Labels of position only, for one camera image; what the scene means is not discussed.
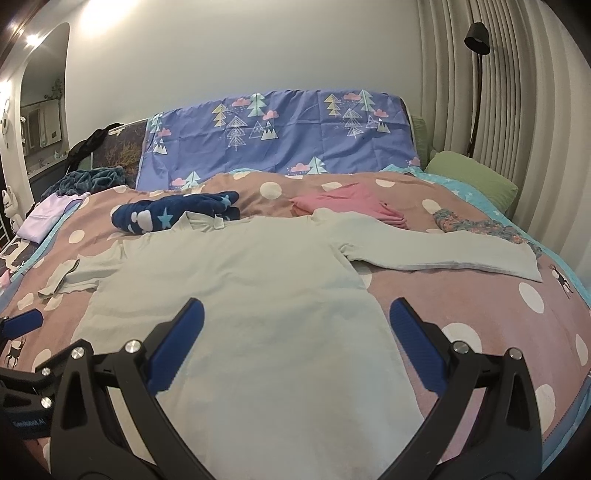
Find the dark teal fleece blanket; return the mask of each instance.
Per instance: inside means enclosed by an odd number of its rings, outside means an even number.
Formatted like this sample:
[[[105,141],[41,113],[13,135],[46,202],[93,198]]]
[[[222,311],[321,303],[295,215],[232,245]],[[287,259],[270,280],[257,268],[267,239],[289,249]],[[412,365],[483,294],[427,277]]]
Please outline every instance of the dark teal fleece blanket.
[[[60,197],[64,195],[81,195],[84,192],[92,194],[118,185],[125,185],[123,167],[101,167],[92,170],[71,171],[56,184],[49,187],[41,195],[41,201],[52,193],[57,193]]]

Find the navy blue star-print clothing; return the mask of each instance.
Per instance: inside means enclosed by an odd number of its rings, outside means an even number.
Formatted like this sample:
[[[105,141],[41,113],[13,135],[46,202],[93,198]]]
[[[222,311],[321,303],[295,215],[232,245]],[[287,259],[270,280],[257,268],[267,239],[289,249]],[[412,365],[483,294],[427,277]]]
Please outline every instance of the navy blue star-print clothing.
[[[171,228],[184,212],[220,216],[224,220],[240,220],[240,210],[232,206],[238,198],[238,192],[220,192],[140,200],[121,205],[111,215],[111,221],[121,230],[141,234]]]

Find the black floor lamp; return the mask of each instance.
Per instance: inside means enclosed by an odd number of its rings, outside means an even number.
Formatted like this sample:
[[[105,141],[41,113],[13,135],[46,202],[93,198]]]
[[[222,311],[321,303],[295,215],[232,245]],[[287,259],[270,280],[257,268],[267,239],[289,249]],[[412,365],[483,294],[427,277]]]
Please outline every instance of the black floor lamp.
[[[476,70],[478,72],[476,115],[474,116],[472,137],[466,149],[466,155],[472,158],[474,155],[474,146],[476,145],[476,133],[478,132],[478,121],[480,120],[480,103],[482,101],[482,56],[488,55],[491,52],[488,30],[482,22],[475,22],[470,26],[464,43],[466,47],[478,54],[478,61],[476,63]]]

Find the light green long-sleeve shirt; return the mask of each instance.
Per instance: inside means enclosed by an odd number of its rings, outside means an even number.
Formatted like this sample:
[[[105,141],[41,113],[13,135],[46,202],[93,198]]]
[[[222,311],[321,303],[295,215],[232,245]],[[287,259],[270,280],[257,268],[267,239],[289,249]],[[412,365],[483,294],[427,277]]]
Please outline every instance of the light green long-sleeve shirt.
[[[423,417],[389,324],[351,260],[480,268],[539,281],[528,245],[410,232],[327,209],[172,229],[63,264],[40,294],[96,288],[74,333],[116,351],[190,297],[204,328],[158,401],[214,476],[375,479]]]

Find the lamp shade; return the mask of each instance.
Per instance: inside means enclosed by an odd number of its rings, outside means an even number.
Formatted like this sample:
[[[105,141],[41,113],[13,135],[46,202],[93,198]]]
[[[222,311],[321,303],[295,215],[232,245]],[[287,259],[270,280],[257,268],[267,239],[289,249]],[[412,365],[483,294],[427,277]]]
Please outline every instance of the lamp shade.
[[[470,25],[464,43],[466,47],[480,55],[488,55],[491,52],[488,30],[482,22],[475,22]]]

